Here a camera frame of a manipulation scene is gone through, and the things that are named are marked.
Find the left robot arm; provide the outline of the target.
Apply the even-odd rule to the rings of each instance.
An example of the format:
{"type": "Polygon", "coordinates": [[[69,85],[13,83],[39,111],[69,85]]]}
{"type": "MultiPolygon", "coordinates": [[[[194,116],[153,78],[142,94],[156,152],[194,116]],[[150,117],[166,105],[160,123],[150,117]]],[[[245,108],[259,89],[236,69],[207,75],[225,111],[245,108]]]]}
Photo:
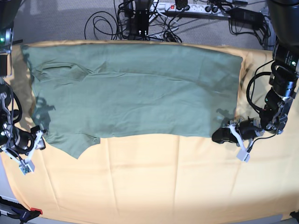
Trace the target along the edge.
{"type": "Polygon", "coordinates": [[[231,121],[233,129],[221,127],[212,135],[212,141],[237,143],[236,131],[241,140],[253,140],[265,131],[281,134],[288,120],[288,113],[297,93],[295,87],[299,78],[299,2],[297,0],[269,0],[267,2],[271,23],[278,38],[273,52],[271,72],[255,73],[246,89],[249,105],[259,114],[244,121],[231,121]],[[270,76],[271,89],[261,108],[252,102],[250,92],[255,81],[270,76]]]}

